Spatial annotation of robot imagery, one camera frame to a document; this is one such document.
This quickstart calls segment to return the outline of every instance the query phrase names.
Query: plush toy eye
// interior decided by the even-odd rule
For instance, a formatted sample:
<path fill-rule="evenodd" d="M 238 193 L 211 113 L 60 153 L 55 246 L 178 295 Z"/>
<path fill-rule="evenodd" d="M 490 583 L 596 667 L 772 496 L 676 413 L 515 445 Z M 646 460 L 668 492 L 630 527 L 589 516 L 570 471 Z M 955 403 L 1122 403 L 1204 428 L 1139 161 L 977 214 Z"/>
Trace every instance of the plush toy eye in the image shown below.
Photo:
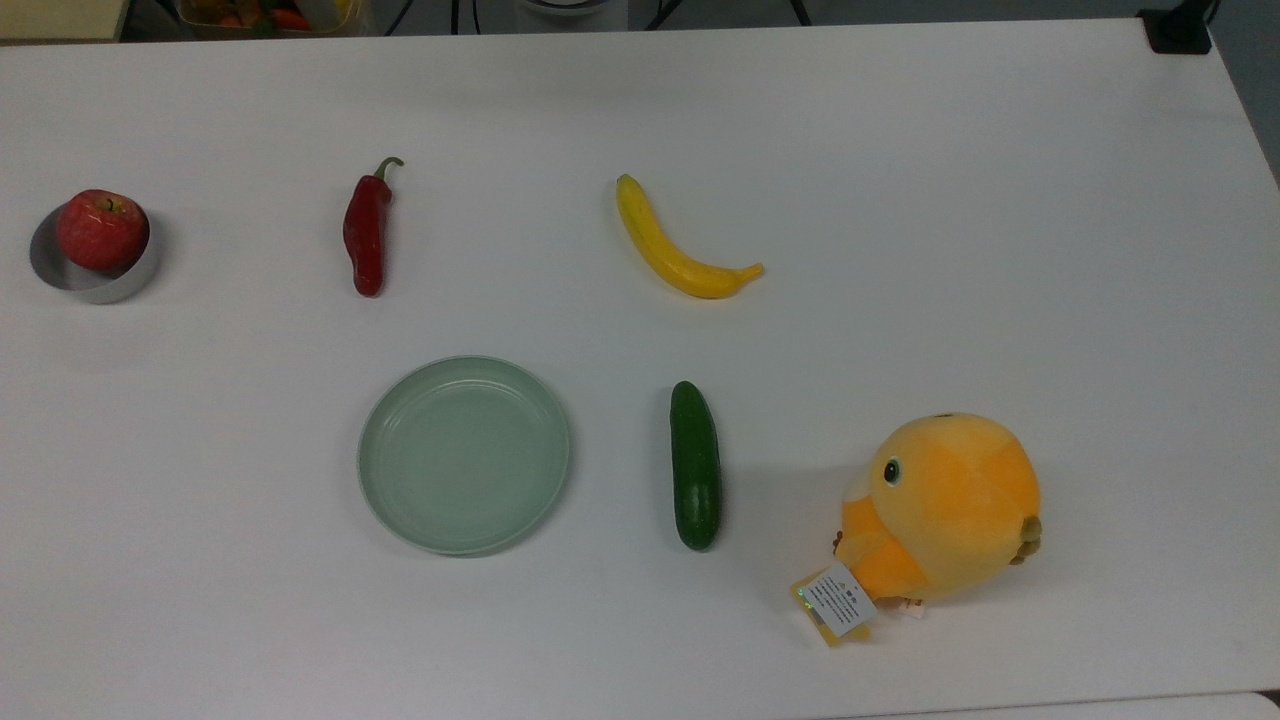
<path fill-rule="evenodd" d="M 897 457 L 890 457 L 888 462 L 884 464 L 884 484 L 888 487 L 896 486 L 902 479 L 902 465 L 897 461 Z"/>

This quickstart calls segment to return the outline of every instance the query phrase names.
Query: light green plate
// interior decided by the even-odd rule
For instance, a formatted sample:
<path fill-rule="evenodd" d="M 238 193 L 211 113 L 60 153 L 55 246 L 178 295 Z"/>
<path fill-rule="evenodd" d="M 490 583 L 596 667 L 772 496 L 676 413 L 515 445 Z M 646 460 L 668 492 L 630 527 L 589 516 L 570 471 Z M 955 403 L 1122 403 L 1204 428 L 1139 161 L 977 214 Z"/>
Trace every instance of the light green plate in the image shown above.
<path fill-rule="evenodd" d="M 559 402 L 493 357 L 419 368 L 383 396 L 360 438 L 360 486 L 374 515 L 442 555 L 489 552 L 527 533 L 567 470 Z"/>

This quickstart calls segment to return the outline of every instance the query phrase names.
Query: yellow banana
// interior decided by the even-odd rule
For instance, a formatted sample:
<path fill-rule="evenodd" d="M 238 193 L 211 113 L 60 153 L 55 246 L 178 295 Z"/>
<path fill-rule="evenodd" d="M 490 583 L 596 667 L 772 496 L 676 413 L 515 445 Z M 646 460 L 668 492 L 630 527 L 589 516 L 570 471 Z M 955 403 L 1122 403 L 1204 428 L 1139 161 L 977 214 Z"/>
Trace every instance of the yellow banana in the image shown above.
<path fill-rule="evenodd" d="M 618 214 L 631 242 L 658 275 L 676 290 L 694 297 L 728 297 L 764 272 L 764 265 L 759 263 L 741 269 L 719 268 L 681 252 L 662 231 L 644 188 L 631 176 L 618 178 L 617 196 Z"/>

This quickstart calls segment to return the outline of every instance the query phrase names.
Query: tag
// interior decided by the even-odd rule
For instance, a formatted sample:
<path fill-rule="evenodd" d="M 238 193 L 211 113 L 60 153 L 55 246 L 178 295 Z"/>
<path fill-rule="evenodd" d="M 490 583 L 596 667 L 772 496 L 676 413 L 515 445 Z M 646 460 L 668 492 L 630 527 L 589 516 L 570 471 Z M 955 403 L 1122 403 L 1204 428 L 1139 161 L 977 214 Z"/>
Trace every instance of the tag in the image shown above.
<path fill-rule="evenodd" d="M 911 618 L 920 619 L 924 618 L 924 601 L 900 597 L 897 598 L 897 607 L 893 610 L 897 610 L 902 615 L 910 615 Z"/>
<path fill-rule="evenodd" d="M 841 638 L 850 630 L 876 616 L 876 605 L 858 584 L 854 574 L 837 562 L 803 584 L 797 584 L 796 596 L 805 609 L 814 615 L 819 628 L 823 625 L 831 634 Z"/>

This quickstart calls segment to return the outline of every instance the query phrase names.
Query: apple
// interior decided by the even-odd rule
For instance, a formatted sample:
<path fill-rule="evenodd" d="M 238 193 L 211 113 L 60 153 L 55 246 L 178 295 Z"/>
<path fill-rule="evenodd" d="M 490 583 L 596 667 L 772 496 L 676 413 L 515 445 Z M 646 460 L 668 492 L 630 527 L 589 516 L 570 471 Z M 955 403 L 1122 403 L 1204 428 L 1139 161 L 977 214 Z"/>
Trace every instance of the apple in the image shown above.
<path fill-rule="evenodd" d="M 150 224 L 137 202 L 118 192 L 86 190 L 58 218 L 58 246 L 82 268 L 109 273 L 138 261 Z"/>

